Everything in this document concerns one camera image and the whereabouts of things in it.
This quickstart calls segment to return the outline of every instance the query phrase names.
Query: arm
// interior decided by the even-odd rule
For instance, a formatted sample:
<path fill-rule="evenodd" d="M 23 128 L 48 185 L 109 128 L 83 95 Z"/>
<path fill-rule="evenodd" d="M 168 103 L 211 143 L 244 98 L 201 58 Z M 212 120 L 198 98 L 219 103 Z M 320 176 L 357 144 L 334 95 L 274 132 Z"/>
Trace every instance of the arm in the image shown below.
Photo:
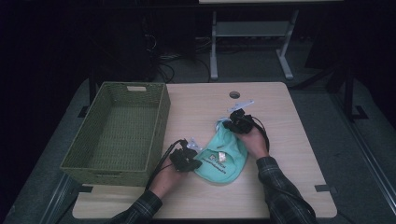
<path fill-rule="evenodd" d="M 259 130 L 254 127 L 250 133 L 236 136 L 244 142 L 249 154 L 256 159 L 259 179 L 264 185 L 265 202 L 268 204 L 271 219 L 275 223 L 317 223 L 304 205 L 287 194 L 269 188 L 274 186 L 301 197 L 299 190 L 283 175 L 276 160 L 270 157 Z"/>
<path fill-rule="evenodd" d="M 111 218 L 109 224 L 149 223 L 163 205 L 161 199 L 169 193 L 188 173 L 181 173 L 171 164 L 169 158 L 154 178 L 149 190 L 145 191 L 126 211 Z"/>

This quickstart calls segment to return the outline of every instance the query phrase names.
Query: plaid sleeve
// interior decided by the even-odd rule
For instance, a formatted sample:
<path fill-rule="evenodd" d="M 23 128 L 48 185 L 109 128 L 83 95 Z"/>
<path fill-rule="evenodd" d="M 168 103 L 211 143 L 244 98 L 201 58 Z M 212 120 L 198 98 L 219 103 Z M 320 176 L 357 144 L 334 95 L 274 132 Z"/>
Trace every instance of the plaid sleeve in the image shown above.
<path fill-rule="evenodd" d="M 145 191 L 126 211 L 111 218 L 108 224 L 149 223 L 163 202 L 154 193 Z"/>
<path fill-rule="evenodd" d="M 274 186 L 302 197 L 299 190 L 283 175 L 274 158 L 263 157 L 256 163 L 259 179 L 264 184 L 265 202 L 275 223 L 317 223 L 304 205 L 287 194 L 265 187 Z"/>

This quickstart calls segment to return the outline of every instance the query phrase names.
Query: hand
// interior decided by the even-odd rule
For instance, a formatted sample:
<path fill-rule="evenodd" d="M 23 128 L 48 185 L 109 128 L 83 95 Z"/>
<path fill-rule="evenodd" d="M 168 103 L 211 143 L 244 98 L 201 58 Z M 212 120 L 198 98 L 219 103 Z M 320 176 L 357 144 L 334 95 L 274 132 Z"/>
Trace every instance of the hand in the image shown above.
<path fill-rule="evenodd" d="M 155 176 L 149 188 L 149 190 L 157 195 L 160 199 L 162 199 L 163 196 L 165 196 L 165 194 L 168 193 L 181 180 L 185 179 L 188 174 L 177 171 L 169 157 L 163 162 L 162 168 L 163 167 L 166 168 L 161 170 L 157 176 Z"/>
<path fill-rule="evenodd" d="M 250 133 L 236 133 L 235 135 L 245 144 L 248 153 L 256 160 L 270 156 L 265 139 L 256 127 L 253 127 Z"/>

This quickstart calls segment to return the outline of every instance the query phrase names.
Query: green basket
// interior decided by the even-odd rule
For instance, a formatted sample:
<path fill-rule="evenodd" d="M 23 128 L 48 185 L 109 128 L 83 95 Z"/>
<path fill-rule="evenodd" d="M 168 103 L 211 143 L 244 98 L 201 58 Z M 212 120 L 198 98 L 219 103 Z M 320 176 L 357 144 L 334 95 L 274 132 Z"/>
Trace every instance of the green basket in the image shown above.
<path fill-rule="evenodd" d="M 170 108 L 162 83 L 104 82 L 61 169 L 83 184 L 147 184 L 162 155 Z"/>

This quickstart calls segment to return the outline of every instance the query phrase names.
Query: person's left hand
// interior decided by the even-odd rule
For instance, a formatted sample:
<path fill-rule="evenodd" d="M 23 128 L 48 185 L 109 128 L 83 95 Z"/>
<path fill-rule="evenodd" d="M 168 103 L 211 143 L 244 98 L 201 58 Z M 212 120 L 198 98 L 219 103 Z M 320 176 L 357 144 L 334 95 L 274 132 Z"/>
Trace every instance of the person's left hand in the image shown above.
<path fill-rule="evenodd" d="M 188 174 L 177 171 L 169 157 L 163 162 L 162 168 L 163 167 L 166 168 L 161 170 L 157 176 L 154 177 L 154 180 L 149 187 L 149 190 L 157 195 L 160 199 L 162 199 L 163 196 L 165 196 L 165 194 L 168 193 L 181 180 L 185 179 Z"/>

